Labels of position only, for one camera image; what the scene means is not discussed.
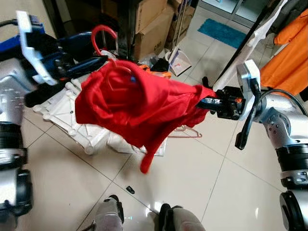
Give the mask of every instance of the robot leg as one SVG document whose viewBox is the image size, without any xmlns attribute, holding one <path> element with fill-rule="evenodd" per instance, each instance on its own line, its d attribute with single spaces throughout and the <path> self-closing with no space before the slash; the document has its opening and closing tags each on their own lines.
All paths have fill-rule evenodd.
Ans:
<svg viewBox="0 0 308 231">
<path fill-rule="evenodd" d="M 99 207 L 92 224 L 83 231 L 123 231 L 122 203 L 116 195 L 106 198 Z"/>
<path fill-rule="evenodd" d="M 159 213 L 159 231 L 205 231 L 198 218 L 190 211 L 163 204 Z"/>
</svg>

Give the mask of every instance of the orange clothing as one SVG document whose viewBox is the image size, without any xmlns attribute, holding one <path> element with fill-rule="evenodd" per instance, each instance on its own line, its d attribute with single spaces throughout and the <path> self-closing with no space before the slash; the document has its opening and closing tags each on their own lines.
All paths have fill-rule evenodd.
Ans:
<svg viewBox="0 0 308 231">
<path fill-rule="evenodd" d="M 308 9 L 285 27 L 275 44 L 289 44 L 261 69 L 261 85 L 297 95 L 308 86 Z"/>
</svg>

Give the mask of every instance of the red garment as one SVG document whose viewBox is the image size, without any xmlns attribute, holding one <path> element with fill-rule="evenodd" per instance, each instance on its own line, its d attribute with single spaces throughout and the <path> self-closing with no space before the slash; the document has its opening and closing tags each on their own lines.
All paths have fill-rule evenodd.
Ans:
<svg viewBox="0 0 308 231">
<path fill-rule="evenodd" d="M 147 173 L 163 140 L 181 125 L 193 127 L 202 122 L 207 110 L 196 105 L 215 93 L 201 85 L 151 75 L 128 61 L 115 63 L 129 68 L 135 80 L 122 70 L 113 70 L 106 77 L 111 63 L 93 72 L 82 83 L 75 101 L 76 120 L 107 128 L 136 147 L 145 146 L 141 172 Z"/>
</svg>

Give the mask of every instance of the blue mat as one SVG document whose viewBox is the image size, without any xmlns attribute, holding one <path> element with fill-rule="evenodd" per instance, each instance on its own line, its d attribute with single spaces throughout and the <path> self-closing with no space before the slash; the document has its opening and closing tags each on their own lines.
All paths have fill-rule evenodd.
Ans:
<svg viewBox="0 0 308 231">
<path fill-rule="evenodd" d="M 218 23 L 210 18 L 206 19 L 198 31 L 234 48 L 239 48 L 246 37 L 245 33 Z"/>
</svg>

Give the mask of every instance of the glossy floor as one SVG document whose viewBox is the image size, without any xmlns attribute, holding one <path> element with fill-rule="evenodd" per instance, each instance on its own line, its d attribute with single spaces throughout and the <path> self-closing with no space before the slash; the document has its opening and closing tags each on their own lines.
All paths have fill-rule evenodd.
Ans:
<svg viewBox="0 0 308 231">
<path fill-rule="evenodd" d="M 213 84 L 235 49 L 197 32 L 212 18 L 247 33 L 248 28 L 197 8 L 180 47 L 192 61 L 178 81 Z M 258 46 L 257 65 L 270 51 Z M 236 86 L 236 80 L 230 84 Z M 153 231 L 161 204 L 182 205 L 207 231 L 283 231 L 279 165 L 265 130 L 254 124 L 244 151 L 234 147 L 242 122 L 208 114 L 196 129 L 200 139 L 169 139 L 166 155 L 155 157 L 150 173 L 139 171 L 142 156 L 104 146 L 89 157 L 55 125 L 26 109 L 25 144 L 34 184 L 34 208 L 19 219 L 23 231 L 77 231 L 89 225 L 101 201 L 111 194 L 124 207 L 127 231 Z M 126 191 L 131 186 L 135 194 Z"/>
</svg>

